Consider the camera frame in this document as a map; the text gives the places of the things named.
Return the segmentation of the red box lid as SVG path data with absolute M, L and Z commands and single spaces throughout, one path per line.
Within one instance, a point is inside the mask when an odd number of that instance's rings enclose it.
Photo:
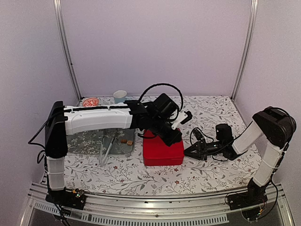
M 184 156 L 184 144 L 183 141 L 167 146 L 159 137 L 153 139 L 143 139 L 143 157 L 152 158 L 168 158 Z

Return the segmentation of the red chocolate box base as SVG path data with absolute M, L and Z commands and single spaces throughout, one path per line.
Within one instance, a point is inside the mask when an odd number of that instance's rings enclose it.
M 143 163 L 145 166 L 175 166 L 183 163 L 184 156 L 179 157 L 143 157 Z

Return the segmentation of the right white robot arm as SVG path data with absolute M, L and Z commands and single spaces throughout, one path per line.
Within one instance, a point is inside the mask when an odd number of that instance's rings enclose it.
M 266 149 L 260 165 L 248 184 L 250 190 L 243 195 L 245 204 L 254 205 L 261 198 L 260 189 L 272 181 L 296 129 L 297 123 L 293 116 L 280 107 L 269 106 L 255 113 L 249 125 L 237 137 L 233 136 L 231 126 L 226 123 L 216 125 L 216 138 L 212 142 L 207 142 L 199 128 L 193 129 L 192 134 L 197 140 L 184 150 L 184 155 L 205 161 L 208 156 L 222 154 L 227 160 L 233 161 L 259 140 L 265 139 Z

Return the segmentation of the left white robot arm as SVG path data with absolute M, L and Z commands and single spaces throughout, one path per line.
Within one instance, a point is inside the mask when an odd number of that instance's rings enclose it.
M 52 197 L 59 204 L 66 204 L 70 200 L 64 182 L 68 135 L 101 129 L 139 129 L 150 131 L 166 146 L 171 146 L 181 141 L 182 134 L 178 126 L 189 117 L 182 108 L 165 93 L 146 103 L 138 99 L 114 105 L 75 107 L 64 106 L 62 101 L 57 101 L 47 120 L 28 143 L 34 145 L 34 139 L 42 130 L 45 131 L 42 147 L 46 156 L 48 186 Z

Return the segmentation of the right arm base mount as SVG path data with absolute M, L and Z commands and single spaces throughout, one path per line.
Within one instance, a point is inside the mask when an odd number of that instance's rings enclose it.
M 236 210 L 265 203 L 268 200 L 266 195 L 266 187 L 268 184 L 269 182 L 264 186 L 258 186 L 251 179 L 247 185 L 246 192 L 228 194 L 225 197 L 225 203 L 229 205 L 230 210 Z

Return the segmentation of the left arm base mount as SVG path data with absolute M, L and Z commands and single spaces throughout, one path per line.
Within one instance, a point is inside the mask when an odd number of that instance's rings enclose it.
M 76 188 L 69 191 L 64 187 L 61 190 L 49 188 L 45 200 L 59 206 L 83 210 L 86 198 L 84 190 Z

